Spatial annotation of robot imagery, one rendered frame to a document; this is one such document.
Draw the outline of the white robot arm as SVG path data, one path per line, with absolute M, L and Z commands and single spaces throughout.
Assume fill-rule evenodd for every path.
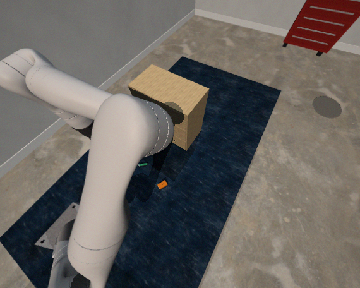
M 34 49 L 0 61 L 0 86 L 62 119 L 94 120 L 80 206 L 56 238 L 48 288 L 106 288 L 131 219 L 129 183 L 142 158 L 172 141 L 170 115 L 153 102 L 113 95 L 65 73 Z

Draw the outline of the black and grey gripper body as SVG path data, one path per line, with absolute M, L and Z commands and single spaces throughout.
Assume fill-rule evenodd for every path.
M 91 140 L 92 135 L 92 128 L 93 128 L 93 119 L 89 119 L 86 117 L 78 116 L 69 118 L 69 119 L 63 119 L 67 124 L 69 124 L 74 130 L 79 131 L 81 134 L 83 134 L 86 137 L 89 137 Z

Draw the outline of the orange rectangular block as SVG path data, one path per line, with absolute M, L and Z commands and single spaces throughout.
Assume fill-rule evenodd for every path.
M 158 184 L 158 187 L 159 187 L 159 189 L 162 189 L 162 188 L 164 188 L 164 187 L 166 187 L 168 184 L 166 183 L 166 181 L 164 180 L 164 181 L 162 181 L 160 184 Z

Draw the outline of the small wooden chest of drawers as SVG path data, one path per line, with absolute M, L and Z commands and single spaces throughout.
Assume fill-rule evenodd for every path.
M 128 87 L 130 92 L 133 88 L 156 104 L 158 101 L 186 116 L 187 151 L 201 131 L 209 88 L 155 65 L 150 65 Z

